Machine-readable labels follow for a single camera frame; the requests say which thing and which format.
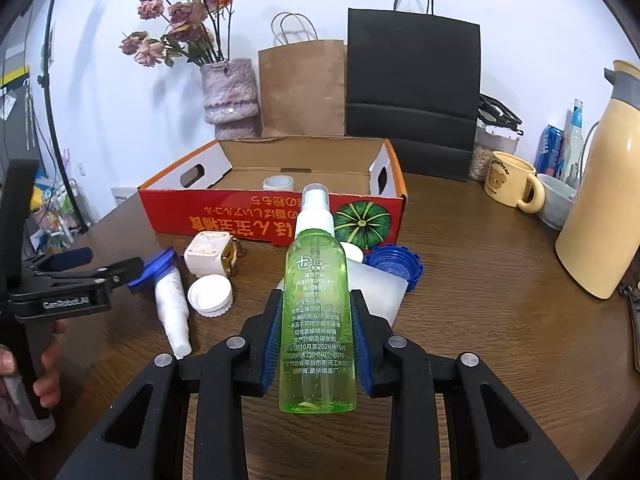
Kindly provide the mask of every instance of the yellow mug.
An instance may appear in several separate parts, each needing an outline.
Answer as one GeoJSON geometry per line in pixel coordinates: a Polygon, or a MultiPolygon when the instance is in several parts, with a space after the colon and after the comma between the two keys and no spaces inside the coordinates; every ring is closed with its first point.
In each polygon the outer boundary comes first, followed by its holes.
{"type": "Polygon", "coordinates": [[[501,204],[537,213],[545,203],[545,188],[536,177],[536,168],[509,153],[494,152],[484,180],[484,192],[501,204]]]}

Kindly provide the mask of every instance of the metal screw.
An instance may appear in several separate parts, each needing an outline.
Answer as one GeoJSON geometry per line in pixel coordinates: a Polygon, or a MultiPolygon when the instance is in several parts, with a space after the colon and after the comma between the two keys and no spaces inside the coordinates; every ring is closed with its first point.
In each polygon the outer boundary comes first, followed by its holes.
{"type": "Polygon", "coordinates": [[[465,366],[473,367],[476,366],[480,362],[480,358],[476,354],[472,354],[471,352],[467,352],[460,356],[460,360],[462,364],[465,366]]]}
{"type": "Polygon", "coordinates": [[[406,346],[406,338],[401,335],[393,335],[387,342],[391,348],[404,348],[406,346]]]}
{"type": "Polygon", "coordinates": [[[245,342],[244,337],[235,335],[226,340],[226,345],[232,350],[236,350],[238,348],[242,348],[245,342]]]}
{"type": "Polygon", "coordinates": [[[173,361],[174,358],[171,357],[171,354],[158,354],[156,356],[156,358],[154,359],[154,364],[156,366],[159,366],[161,368],[168,366],[171,364],[171,361],[173,361]]]}

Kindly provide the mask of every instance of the cardboard box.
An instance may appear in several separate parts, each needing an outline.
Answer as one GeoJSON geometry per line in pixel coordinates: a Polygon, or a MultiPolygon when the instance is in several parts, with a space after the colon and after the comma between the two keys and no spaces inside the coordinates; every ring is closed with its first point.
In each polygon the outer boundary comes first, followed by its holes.
{"type": "Polygon", "coordinates": [[[383,139],[214,140],[147,180],[139,192],[156,232],[228,231],[288,246],[300,192],[313,182],[330,192],[338,240],[363,250],[396,241],[407,192],[398,158],[383,139]],[[292,176],[294,191],[263,191],[262,181],[275,174],[292,176]]]}

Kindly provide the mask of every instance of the human hand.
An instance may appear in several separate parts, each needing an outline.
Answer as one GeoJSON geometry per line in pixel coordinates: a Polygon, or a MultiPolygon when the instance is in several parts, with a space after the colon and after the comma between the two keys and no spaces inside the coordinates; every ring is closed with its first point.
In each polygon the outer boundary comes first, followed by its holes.
{"type": "MultiPolygon", "coordinates": [[[[66,332],[66,324],[57,320],[53,325],[54,334],[66,332]]],[[[62,351],[57,339],[41,355],[40,361],[44,368],[44,375],[33,383],[33,393],[40,397],[40,405],[43,408],[53,408],[60,402],[60,357],[62,351]]],[[[16,373],[15,358],[6,350],[0,349],[0,376],[16,373]]]]}

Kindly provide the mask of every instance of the blue can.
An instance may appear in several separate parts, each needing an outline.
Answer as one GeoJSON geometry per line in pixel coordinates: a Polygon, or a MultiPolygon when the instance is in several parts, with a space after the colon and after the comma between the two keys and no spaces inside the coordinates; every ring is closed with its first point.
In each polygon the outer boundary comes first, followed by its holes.
{"type": "Polygon", "coordinates": [[[554,175],[560,153],[562,152],[562,142],[564,132],[549,124],[542,132],[542,142],[540,142],[540,152],[536,157],[536,171],[538,173],[554,175]]]}

